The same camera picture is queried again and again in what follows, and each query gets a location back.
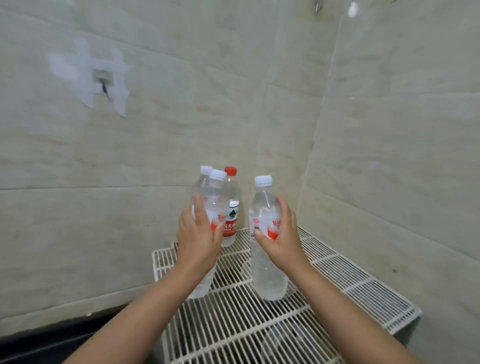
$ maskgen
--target white bottle cap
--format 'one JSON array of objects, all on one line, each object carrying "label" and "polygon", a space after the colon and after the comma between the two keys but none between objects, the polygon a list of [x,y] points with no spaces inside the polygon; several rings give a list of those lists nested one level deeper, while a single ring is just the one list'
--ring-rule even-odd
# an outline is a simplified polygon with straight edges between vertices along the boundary
[{"label": "white bottle cap", "polygon": [[206,174],[207,176],[210,174],[212,171],[213,167],[212,166],[201,166],[200,167],[200,174]]},{"label": "white bottle cap", "polygon": [[273,183],[272,176],[256,176],[255,185],[257,187],[271,186]]},{"label": "white bottle cap", "polygon": [[214,180],[224,181],[227,178],[227,172],[222,170],[212,170],[210,172],[210,178]]}]

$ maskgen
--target hand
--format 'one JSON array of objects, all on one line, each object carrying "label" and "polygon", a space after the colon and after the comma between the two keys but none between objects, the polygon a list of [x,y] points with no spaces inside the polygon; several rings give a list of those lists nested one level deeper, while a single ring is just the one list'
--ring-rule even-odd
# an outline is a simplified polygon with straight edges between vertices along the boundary
[{"label": "hand", "polygon": [[283,198],[279,197],[278,201],[282,214],[277,239],[270,240],[259,229],[255,229],[253,233],[272,262],[289,276],[296,267],[302,267],[305,264],[309,266],[310,262],[300,243],[295,212]]},{"label": "hand", "polygon": [[218,224],[212,231],[210,221],[205,212],[201,196],[194,200],[195,218],[192,207],[182,211],[177,231],[178,251],[177,265],[198,273],[202,279],[213,268],[220,252],[225,222]]}]

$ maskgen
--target white tape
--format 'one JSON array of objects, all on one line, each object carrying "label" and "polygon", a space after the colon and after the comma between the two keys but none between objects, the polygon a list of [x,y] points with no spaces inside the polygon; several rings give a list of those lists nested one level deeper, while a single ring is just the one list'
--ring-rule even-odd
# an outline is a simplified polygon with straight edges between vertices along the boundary
[{"label": "white tape", "polygon": [[125,73],[130,66],[123,61],[122,52],[112,46],[113,60],[103,60],[90,56],[90,46],[85,38],[76,38],[75,44],[77,53],[52,53],[49,55],[48,60],[52,73],[70,81],[82,102],[89,108],[93,108],[94,94],[103,94],[102,85],[93,81],[93,71],[112,72],[113,87],[109,89],[108,93],[113,98],[115,110],[125,117],[125,103],[130,93],[125,86]]}]

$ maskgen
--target wire shelf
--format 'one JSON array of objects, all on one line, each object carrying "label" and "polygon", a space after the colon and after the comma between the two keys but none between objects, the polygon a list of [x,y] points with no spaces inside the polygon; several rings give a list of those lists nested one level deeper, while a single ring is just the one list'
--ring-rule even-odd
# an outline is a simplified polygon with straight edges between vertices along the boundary
[{"label": "wire shelf", "polygon": [[[299,228],[312,265],[395,334],[421,310],[358,265]],[[222,248],[210,291],[187,300],[162,334],[165,363],[344,363],[305,298],[291,283],[278,301],[261,299],[250,274],[250,234]],[[177,245],[152,252],[155,281],[176,262]]]}]

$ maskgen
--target forearm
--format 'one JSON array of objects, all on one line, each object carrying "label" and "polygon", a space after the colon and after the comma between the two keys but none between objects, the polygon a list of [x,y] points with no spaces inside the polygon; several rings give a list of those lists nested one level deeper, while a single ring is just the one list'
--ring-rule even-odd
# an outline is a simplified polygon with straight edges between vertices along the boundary
[{"label": "forearm", "polygon": [[143,363],[181,303],[197,285],[198,274],[181,267],[125,307],[83,344],[65,364]]},{"label": "forearm", "polygon": [[418,363],[408,350],[310,264],[303,264],[289,276],[347,363]]}]

